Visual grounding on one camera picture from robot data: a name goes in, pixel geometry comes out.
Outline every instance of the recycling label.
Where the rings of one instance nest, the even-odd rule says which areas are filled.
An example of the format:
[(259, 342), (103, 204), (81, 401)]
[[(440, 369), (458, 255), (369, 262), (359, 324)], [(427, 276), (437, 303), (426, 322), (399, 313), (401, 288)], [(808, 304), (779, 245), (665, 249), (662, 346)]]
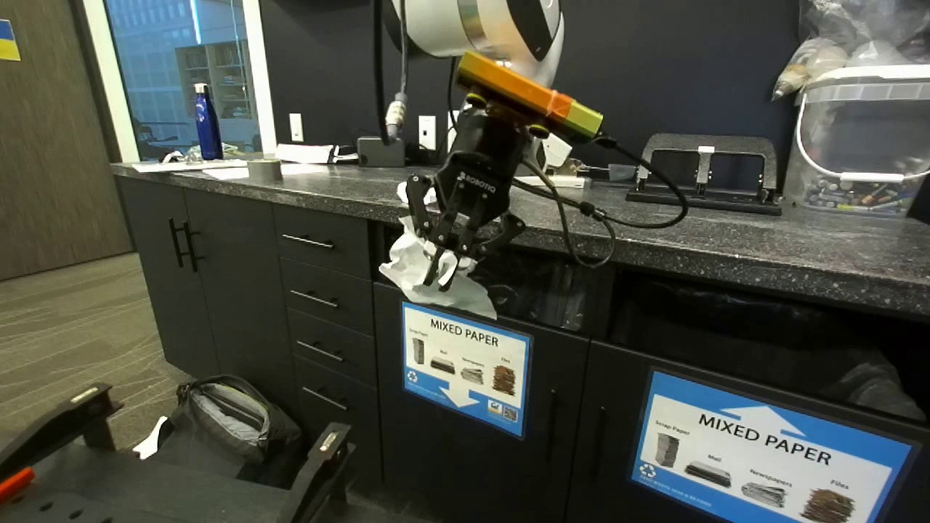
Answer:
[(405, 390), (524, 438), (533, 338), (405, 303)]
[(654, 372), (633, 483), (724, 521), (867, 523), (911, 444)]

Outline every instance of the cabinet door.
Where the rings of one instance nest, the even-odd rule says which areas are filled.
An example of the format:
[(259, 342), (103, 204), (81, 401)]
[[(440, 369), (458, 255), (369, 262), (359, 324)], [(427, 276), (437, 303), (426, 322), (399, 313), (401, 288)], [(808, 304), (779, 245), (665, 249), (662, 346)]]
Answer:
[(648, 381), (647, 359), (590, 348), (571, 521), (716, 521), (631, 483)]
[(423, 493), (443, 521), (565, 521), (585, 339), (517, 324), (536, 338), (522, 441), (407, 396), (399, 292), (379, 285), (376, 310), (388, 486)]
[(776, 407), (792, 407), (805, 415), (818, 415), (827, 422), (850, 423), (914, 444), (911, 464), (902, 470), (898, 489), (892, 489), (888, 509), (878, 521), (926, 521), (926, 513), (930, 510), (928, 428), (882, 419), (841, 403), (799, 397), (795, 391), (769, 390), (758, 383), (737, 381), (718, 372), (648, 358), (616, 346), (593, 346), (587, 369), (590, 372), (583, 407), (571, 521), (716, 521), (692, 506), (680, 506), (673, 496), (648, 491), (631, 480), (639, 451), (652, 374), (658, 369), (692, 378), (696, 383), (718, 385), (744, 397), (771, 401)]
[(285, 397), (295, 378), (272, 205), (208, 191), (186, 204), (222, 372)]
[(189, 374), (216, 374), (209, 313), (180, 227), (189, 220), (179, 185), (119, 185), (126, 220), (144, 258), (166, 359)]

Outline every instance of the drawer handle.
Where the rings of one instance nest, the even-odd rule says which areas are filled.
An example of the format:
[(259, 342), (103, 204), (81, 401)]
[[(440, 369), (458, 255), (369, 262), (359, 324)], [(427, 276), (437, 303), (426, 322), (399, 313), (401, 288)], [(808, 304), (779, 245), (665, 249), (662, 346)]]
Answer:
[(295, 342), (304, 346), (304, 348), (308, 348), (308, 352), (318, 352), (318, 355), (324, 355), (324, 358), (328, 358), (328, 359), (336, 359), (336, 362), (346, 362), (343, 355), (325, 352), (325, 348), (318, 346), (318, 342), (305, 342), (305, 339), (295, 339)]
[(292, 288), (292, 297), (301, 297), (305, 303), (318, 303), (318, 304), (331, 308), (331, 310), (340, 308), (340, 303), (336, 303), (336, 298), (324, 298), (324, 297), (315, 297), (315, 292), (305, 292), (305, 290), (295, 290), (295, 288)]
[(176, 224), (176, 218), (170, 220), (170, 229), (171, 229), (176, 262), (179, 262), (179, 268), (183, 268), (183, 249), (179, 240), (180, 227)]
[(318, 390), (311, 390), (311, 385), (301, 385), (301, 390), (308, 391), (308, 396), (315, 396), (318, 401), (336, 407), (336, 410), (350, 412), (350, 407), (346, 407), (343, 401), (336, 401), (336, 397), (328, 397), (328, 396), (324, 396), (324, 391), (318, 391)]
[(336, 249), (337, 247), (331, 240), (318, 240), (318, 239), (289, 234), (289, 233), (283, 239), (292, 240), (292, 245), (315, 247), (315, 249)]

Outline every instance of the window frame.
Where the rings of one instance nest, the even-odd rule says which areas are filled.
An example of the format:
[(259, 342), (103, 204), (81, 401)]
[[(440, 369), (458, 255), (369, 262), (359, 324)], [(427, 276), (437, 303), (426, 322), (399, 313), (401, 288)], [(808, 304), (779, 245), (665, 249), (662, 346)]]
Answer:
[[(119, 73), (119, 56), (113, 47), (110, 18), (104, 0), (81, 0), (86, 21), (90, 30), (94, 56), (99, 64), (99, 82), (104, 88), (104, 101), (116, 137), (119, 162), (141, 162), (141, 143), (131, 121), (129, 92)], [(253, 99), (256, 99), (256, 125), (263, 138), (263, 154), (277, 154), (277, 125), (275, 125), (275, 101), (272, 101), (272, 76), (269, 76), (269, 51), (264, 51), (264, 27), (263, 27), (263, 0), (241, 0), (248, 57), (253, 76)]]

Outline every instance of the electrical outlet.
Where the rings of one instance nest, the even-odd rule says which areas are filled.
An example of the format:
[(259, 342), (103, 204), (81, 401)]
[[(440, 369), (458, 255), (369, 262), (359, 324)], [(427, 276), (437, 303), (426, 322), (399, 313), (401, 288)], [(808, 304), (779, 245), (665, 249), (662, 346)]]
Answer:
[(446, 114), (446, 152), (453, 152), (459, 114), (462, 111)]
[(437, 152), (440, 149), (437, 115), (423, 114), (415, 128), (418, 128), (418, 149), (423, 152)]
[(289, 114), (292, 143), (304, 143), (304, 114)]

